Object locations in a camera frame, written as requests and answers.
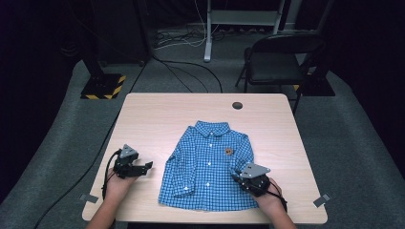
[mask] human arm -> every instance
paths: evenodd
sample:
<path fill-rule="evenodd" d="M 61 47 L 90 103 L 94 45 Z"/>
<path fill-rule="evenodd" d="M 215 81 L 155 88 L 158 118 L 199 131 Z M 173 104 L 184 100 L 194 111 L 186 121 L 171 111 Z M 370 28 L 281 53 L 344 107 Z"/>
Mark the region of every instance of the human arm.
<path fill-rule="evenodd" d="M 282 197 L 282 190 L 277 185 L 276 181 L 270 178 L 270 182 L 271 184 L 268 187 L 268 191 Z M 254 197 L 254 199 L 259 204 L 259 208 L 270 218 L 276 229 L 296 228 L 286 210 L 284 210 L 280 199 L 272 195 L 262 195 L 258 198 Z"/>
<path fill-rule="evenodd" d="M 109 180 L 107 182 L 107 193 L 104 201 L 96 211 L 92 220 L 87 225 L 87 229 L 109 228 L 114 222 L 119 205 L 127 195 L 129 188 L 137 177 L 118 177 L 113 169 L 109 170 Z"/>

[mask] wooden table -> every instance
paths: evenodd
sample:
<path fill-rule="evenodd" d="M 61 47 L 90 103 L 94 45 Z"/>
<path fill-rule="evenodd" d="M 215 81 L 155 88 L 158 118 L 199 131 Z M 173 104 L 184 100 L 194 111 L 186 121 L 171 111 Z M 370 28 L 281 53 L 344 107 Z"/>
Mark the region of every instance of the wooden table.
<path fill-rule="evenodd" d="M 236 110 L 234 102 L 243 108 Z M 101 161 L 82 217 L 90 220 L 102 202 L 101 186 L 108 158 L 124 144 L 139 152 L 141 163 L 154 162 L 121 204 L 117 220 L 183 223 L 270 223 L 259 209 L 202 212 L 158 204 L 166 160 L 187 126 L 198 120 L 228 122 L 232 130 L 249 136 L 255 163 L 283 188 L 288 214 L 295 223 L 321 224 L 328 220 L 287 98 L 282 94 L 128 94 Z"/>

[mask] yellow and black hazard tape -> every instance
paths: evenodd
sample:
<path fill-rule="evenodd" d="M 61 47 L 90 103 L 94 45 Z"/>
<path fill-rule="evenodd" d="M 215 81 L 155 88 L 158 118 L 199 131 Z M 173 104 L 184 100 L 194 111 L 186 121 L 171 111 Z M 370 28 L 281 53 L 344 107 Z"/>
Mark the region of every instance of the yellow and black hazard tape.
<path fill-rule="evenodd" d="M 116 98 L 122 89 L 122 84 L 124 83 L 125 78 L 126 78 L 125 75 L 123 75 L 122 77 L 119 78 L 117 86 L 114 88 L 114 91 L 111 92 L 110 94 L 82 94 L 80 98 L 84 98 L 84 99 L 113 99 L 113 98 Z"/>

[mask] chair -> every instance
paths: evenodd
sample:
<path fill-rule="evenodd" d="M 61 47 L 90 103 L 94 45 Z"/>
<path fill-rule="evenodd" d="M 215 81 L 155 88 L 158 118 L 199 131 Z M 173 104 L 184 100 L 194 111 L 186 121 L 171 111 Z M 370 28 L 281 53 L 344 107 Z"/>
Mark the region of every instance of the chair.
<path fill-rule="evenodd" d="M 239 81 L 245 79 L 250 85 L 277 85 L 282 92 L 283 85 L 298 85 L 292 113 L 295 114 L 301 93 L 304 90 L 309 67 L 314 58 L 325 48 L 319 34 L 277 34 L 260 39 L 252 47 L 245 49 L 245 65 Z M 300 65 L 295 54 L 306 53 Z"/>

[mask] wrist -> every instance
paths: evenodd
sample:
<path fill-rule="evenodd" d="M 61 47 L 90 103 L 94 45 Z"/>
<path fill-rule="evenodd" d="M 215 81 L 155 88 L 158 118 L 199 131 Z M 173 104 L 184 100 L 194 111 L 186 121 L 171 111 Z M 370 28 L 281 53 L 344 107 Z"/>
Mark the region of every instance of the wrist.
<path fill-rule="evenodd" d="M 121 204 L 122 200 L 121 199 L 115 199 L 115 198 L 106 198 L 103 201 L 103 205 L 107 205 L 108 207 L 111 208 L 118 208 L 118 206 Z"/>
<path fill-rule="evenodd" d="M 267 204 L 265 206 L 260 206 L 260 209 L 270 218 L 273 216 L 286 214 L 286 211 L 284 210 L 284 207 L 281 204 L 280 200 L 272 201 L 271 204 Z"/>
<path fill-rule="evenodd" d="M 271 220 L 273 220 L 275 218 L 279 218 L 281 216 L 284 216 L 287 213 L 286 213 L 286 211 L 284 210 L 283 207 L 281 207 L 281 208 L 278 207 L 278 208 L 269 208 L 269 209 L 267 209 L 266 214 L 268 215 L 268 217 Z"/>

